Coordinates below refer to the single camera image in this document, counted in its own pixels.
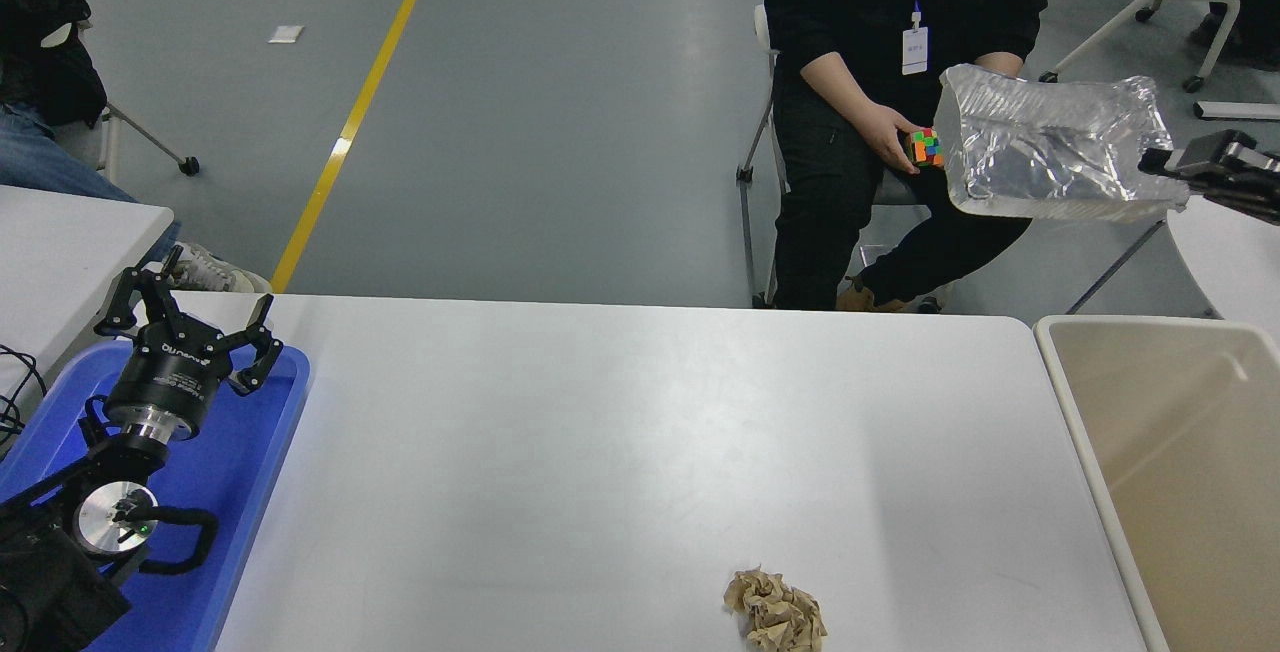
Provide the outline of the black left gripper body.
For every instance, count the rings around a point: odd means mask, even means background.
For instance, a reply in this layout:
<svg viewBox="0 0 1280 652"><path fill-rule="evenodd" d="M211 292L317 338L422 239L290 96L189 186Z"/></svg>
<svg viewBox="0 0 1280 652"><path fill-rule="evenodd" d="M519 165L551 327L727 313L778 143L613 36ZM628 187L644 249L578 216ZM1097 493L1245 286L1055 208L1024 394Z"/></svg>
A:
<svg viewBox="0 0 1280 652"><path fill-rule="evenodd" d="M124 427L157 410L178 418L180 428L201 428L230 375L230 354L218 346L220 337L201 322L174 330L160 322L142 327L105 402L106 418Z"/></svg>

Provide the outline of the person's right hand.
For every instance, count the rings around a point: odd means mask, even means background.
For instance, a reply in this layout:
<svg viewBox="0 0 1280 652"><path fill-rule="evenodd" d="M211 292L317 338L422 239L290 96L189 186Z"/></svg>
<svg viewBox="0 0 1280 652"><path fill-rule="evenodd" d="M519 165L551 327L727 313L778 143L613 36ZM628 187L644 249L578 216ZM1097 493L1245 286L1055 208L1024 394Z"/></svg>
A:
<svg viewBox="0 0 1280 652"><path fill-rule="evenodd" d="M902 137L922 128L902 114L877 102L867 102L856 114L854 126L869 149L890 168L916 175L920 168L906 155Z"/></svg>

